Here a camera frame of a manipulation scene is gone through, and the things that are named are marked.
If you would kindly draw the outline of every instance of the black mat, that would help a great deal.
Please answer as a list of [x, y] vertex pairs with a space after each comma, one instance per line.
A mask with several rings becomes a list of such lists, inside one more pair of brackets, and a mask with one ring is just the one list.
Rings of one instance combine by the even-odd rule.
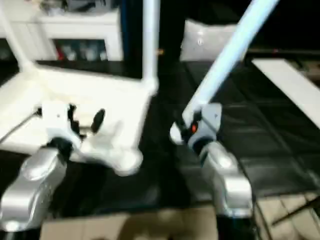
[[[122, 63], [50, 63], [93, 69], [124, 76], [141, 76], [141, 69]], [[141, 170], [119, 177], [100, 165], [72, 163], [67, 179], [54, 196], [57, 217], [101, 215], [165, 207], [184, 208], [197, 203], [193, 188], [201, 189], [199, 201], [208, 200], [197, 160], [169, 140], [174, 112], [181, 113], [211, 63], [161, 65], [160, 87], [152, 99], [139, 148]], [[214, 101], [223, 104], [219, 140], [239, 159], [256, 196], [313, 191], [319, 187], [320, 132], [299, 109], [254, 66], [238, 66]], [[17, 166], [1, 154], [2, 171], [17, 174]]]

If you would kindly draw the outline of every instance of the metal rod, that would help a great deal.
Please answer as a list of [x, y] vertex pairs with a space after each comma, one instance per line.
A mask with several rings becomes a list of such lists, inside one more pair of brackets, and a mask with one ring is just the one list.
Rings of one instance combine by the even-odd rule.
[[160, 0], [143, 1], [143, 73], [142, 80], [158, 89]]
[[242, 54], [244, 54], [278, 1], [279, 0], [251, 1], [249, 7], [240, 19], [235, 33], [211, 66], [187, 107], [184, 109], [182, 117], [186, 126], [190, 126], [194, 112], [199, 110], [202, 105], [207, 104], [216, 94], [220, 85], [228, 77]]
[[16, 126], [11, 128], [3, 137], [0, 138], [0, 144], [6, 141], [12, 134], [14, 134], [17, 130], [19, 130], [22, 126], [28, 123], [33, 117], [36, 116], [37, 112], [33, 112], [32, 114], [28, 115], [25, 119], [19, 122]]

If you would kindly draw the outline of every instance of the white cabinet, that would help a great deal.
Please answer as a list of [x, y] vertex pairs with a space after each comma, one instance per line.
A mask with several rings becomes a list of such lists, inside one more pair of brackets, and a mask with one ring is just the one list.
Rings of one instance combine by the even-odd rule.
[[108, 60], [123, 59], [121, 33], [116, 25], [39, 22], [28, 23], [28, 28], [44, 60], [57, 59], [55, 39], [103, 40]]
[[56, 60], [54, 40], [103, 40], [110, 61], [123, 59], [120, 11], [98, 15], [47, 16], [30, 2], [2, 0], [12, 27], [33, 60]]

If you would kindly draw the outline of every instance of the white shelf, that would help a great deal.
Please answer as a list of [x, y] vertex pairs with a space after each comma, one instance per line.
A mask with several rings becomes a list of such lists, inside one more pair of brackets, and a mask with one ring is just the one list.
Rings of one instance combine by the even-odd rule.
[[119, 10], [103, 14], [76, 14], [48, 16], [35, 4], [25, 0], [2, 0], [9, 20], [22, 23], [68, 23], [68, 24], [104, 24], [115, 25], [119, 22]]

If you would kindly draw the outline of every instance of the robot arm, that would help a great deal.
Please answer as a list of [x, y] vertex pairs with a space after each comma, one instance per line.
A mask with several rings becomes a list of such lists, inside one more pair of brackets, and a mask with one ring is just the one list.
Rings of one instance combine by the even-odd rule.
[[40, 115], [46, 126], [48, 143], [28, 157], [15, 181], [6, 189], [0, 202], [0, 227], [6, 232], [40, 228], [45, 220], [53, 194], [66, 176], [71, 155], [86, 163], [112, 167], [120, 176], [135, 173], [142, 155], [131, 149], [115, 149], [100, 142], [99, 128], [104, 110], [99, 111], [90, 127], [91, 133], [80, 135], [73, 115], [76, 107], [60, 101], [42, 104]]
[[217, 142], [222, 107], [208, 104], [264, 24], [279, 0], [252, 0], [235, 33], [174, 122], [170, 137], [198, 154], [212, 193], [219, 239], [255, 239], [252, 189], [235, 157]]
[[56, 137], [25, 160], [1, 198], [4, 231], [21, 232], [42, 225], [53, 194], [65, 178], [71, 152], [72, 144]]

